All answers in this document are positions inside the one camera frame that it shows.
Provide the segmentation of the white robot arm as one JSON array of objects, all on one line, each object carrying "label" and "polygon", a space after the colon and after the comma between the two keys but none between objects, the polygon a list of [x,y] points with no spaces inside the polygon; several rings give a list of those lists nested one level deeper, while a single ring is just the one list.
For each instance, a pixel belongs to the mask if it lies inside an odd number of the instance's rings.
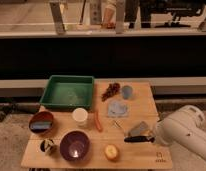
[{"label": "white robot arm", "polygon": [[206,161],[206,132],[201,129],[204,122],[205,115],[198,107],[185,105],[158,121],[152,133],[157,144],[170,146],[176,142]]}]

